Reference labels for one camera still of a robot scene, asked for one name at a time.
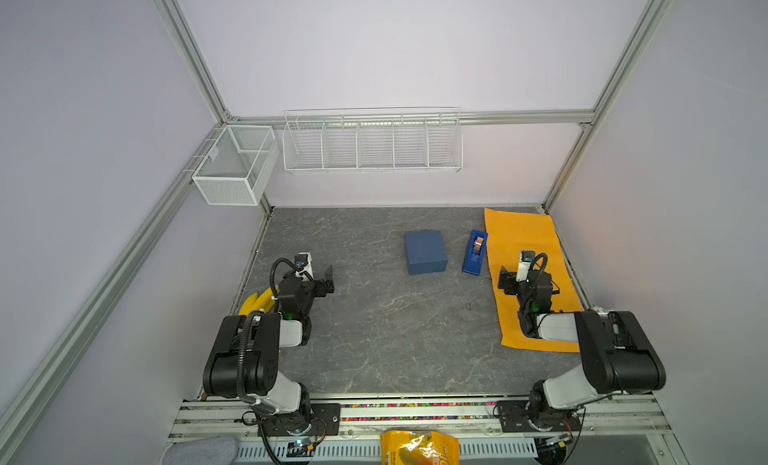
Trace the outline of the dark blue gift box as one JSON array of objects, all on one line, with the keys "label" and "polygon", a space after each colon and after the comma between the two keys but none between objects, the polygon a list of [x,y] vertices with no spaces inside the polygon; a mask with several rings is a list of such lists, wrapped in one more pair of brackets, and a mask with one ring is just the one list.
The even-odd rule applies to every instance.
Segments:
[{"label": "dark blue gift box", "polygon": [[439,230],[422,230],[404,235],[406,264],[410,275],[443,272],[448,256]]}]

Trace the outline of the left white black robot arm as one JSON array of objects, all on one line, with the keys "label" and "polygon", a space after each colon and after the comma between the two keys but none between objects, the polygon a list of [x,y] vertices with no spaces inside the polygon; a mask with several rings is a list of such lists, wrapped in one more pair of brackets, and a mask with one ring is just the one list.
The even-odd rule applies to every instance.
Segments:
[{"label": "left white black robot arm", "polygon": [[276,259],[268,289],[223,318],[203,369],[204,393],[238,399],[259,418],[310,422],[309,392],[280,372],[279,356],[308,343],[314,301],[334,291],[333,268],[316,274],[310,253]]}]

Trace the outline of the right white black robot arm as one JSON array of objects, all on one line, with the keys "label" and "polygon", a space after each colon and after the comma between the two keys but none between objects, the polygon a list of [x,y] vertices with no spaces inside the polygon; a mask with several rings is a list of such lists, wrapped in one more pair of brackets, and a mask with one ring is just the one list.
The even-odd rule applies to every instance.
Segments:
[{"label": "right white black robot arm", "polygon": [[526,407],[529,419],[545,412],[575,411],[617,394],[662,389],[666,370],[636,316],[602,308],[554,310],[553,297],[560,290],[547,265],[547,254],[524,250],[516,271],[500,270],[497,285],[517,299],[517,318],[524,337],[579,348],[579,366],[534,384]]}]

